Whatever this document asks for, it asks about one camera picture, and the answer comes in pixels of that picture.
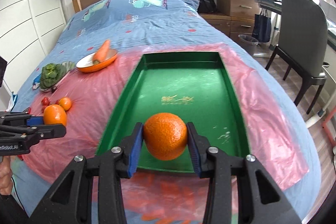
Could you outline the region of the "left hand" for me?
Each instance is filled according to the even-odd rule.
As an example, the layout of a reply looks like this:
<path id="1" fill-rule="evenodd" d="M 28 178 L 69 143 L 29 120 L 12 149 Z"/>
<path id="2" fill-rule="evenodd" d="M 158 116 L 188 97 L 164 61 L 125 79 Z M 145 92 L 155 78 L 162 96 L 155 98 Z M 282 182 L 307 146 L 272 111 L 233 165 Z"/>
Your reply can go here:
<path id="1" fill-rule="evenodd" d="M 0 163 L 0 194 L 3 196 L 11 195 L 13 189 L 11 171 L 11 158 L 4 156 Z"/>

